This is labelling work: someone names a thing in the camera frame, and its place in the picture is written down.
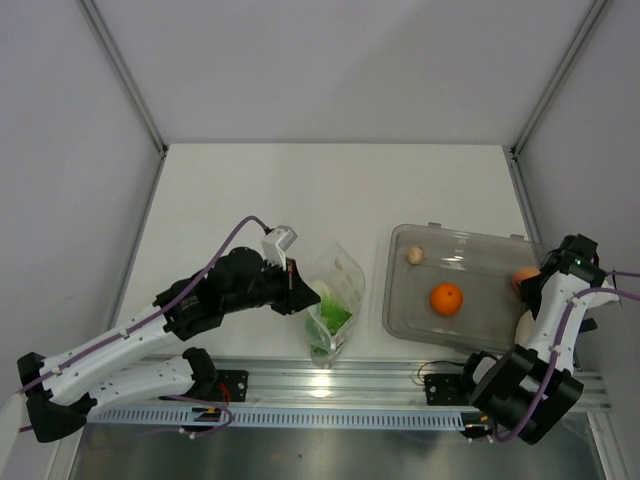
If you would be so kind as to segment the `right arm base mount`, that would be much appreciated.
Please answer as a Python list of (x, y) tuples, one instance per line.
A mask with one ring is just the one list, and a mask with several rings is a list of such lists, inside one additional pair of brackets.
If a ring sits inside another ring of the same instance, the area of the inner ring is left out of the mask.
[(432, 373), (423, 377), (426, 403), (429, 406), (470, 406), (477, 383), (466, 374)]

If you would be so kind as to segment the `peach fruit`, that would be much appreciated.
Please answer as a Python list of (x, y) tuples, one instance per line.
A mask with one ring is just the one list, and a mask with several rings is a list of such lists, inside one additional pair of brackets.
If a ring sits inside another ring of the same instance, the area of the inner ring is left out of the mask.
[(540, 274), (540, 270), (536, 267), (523, 267), (517, 270), (512, 276), (510, 280), (511, 287), (518, 291), (520, 289), (520, 285), (524, 280), (536, 277)]

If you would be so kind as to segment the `green lettuce leaf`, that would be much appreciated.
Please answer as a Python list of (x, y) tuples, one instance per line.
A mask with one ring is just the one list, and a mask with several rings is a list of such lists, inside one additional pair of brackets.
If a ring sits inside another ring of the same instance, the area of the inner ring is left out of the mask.
[(307, 310), (305, 332), (311, 352), (326, 356), (342, 347), (345, 327), (353, 314), (334, 294), (321, 294), (320, 297), (321, 302)]

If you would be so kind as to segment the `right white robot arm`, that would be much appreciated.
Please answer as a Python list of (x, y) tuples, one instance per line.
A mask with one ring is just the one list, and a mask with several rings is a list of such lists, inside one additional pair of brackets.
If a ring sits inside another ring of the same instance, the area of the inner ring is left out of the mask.
[(519, 284), (527, 308), (519, 339), (501, 356), (471, 355), (458, 376), (458, 395), (488, 417), (495, 441), (533, 445), (580, 399), (574, 353), (585, 315), (621, 297), (597, 247), (581, 234), (566, 236), (538, 274)]

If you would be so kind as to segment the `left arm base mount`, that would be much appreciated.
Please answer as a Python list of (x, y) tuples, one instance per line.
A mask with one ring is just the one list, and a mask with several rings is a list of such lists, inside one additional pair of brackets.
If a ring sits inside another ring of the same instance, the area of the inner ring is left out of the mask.
[(218, 371), (218, 378), (214, 384), (204, 389), (189, 390), (185, 397), (219, 403), (244, 403), (249, 387), (249, 372), (247, 370), (223, 369)]

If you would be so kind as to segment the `orange fruit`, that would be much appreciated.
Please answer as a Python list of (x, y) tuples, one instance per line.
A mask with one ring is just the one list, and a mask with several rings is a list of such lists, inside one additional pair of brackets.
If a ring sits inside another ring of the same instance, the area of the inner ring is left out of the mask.
[(445, 317), (456, 315), (464, 303), (462, 291), (452, 283), (435, 286), (429, 295), (432, 310)]

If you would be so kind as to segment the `small beige mushroom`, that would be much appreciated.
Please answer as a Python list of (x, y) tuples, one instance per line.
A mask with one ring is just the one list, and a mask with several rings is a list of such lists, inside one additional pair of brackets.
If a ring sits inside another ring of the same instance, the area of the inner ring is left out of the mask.
[(426, 259), (424, 250), (417, 245), (411, 246), (407, 250), (407, 261), (411, 265), (418, 265)]

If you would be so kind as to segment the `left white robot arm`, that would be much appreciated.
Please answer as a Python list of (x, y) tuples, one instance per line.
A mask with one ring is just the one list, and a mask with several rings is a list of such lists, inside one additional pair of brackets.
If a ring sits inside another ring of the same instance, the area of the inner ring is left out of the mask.
[(119, 404), (174, 396), (209, 400), (219, 389), (219, 373), (203, 348), (145, 368), (134, 364), (220, 327), (229, 314), (268, 306), (286, 316), (320, 300), (295, 260), (272, 265), (252, 249), (235, 248), (175, 282), (120, 328), (63, 354), (22, 356), (17, 367), (30, 427), (38, 442), (49, 443)]

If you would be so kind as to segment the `clear zip top bag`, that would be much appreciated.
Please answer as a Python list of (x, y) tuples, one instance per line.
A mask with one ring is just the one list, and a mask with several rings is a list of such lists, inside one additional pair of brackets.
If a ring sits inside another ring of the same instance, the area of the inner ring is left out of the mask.
[(314, 263), (309, 285), (320, 302), (306, 310), (306, 340), (312, 363), (329, 369), (347, 345), (358, 321), (366, 279), (354, 258), (334, 242)]

